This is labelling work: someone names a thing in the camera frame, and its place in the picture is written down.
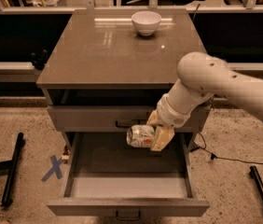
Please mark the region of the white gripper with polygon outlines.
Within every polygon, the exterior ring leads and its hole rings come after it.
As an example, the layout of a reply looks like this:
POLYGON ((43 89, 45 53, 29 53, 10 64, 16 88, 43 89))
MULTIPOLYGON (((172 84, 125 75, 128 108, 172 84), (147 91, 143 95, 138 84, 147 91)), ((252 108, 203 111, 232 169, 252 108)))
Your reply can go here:
POLYGON ((190 118, 191 111, 177 111, 169 103, 169 95, 163 94, 146 122, 150 126, 158 126, 151 146, 152 151, 162 151, 173 139, 174 128, 181 128, 190 118))

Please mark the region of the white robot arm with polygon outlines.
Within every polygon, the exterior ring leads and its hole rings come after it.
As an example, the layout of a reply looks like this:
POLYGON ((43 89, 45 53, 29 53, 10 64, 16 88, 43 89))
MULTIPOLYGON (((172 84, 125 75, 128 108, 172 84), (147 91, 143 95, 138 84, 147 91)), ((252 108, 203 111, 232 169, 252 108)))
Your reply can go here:
POLYGON ((153 151, 163 150, 174 130, 184 126, 192 111, 215 94, 263 121, 263 79, 234 72, 225 61, 202 52, 185 55, 177 65, 177 75, 147 121, 156 128, 153 151))

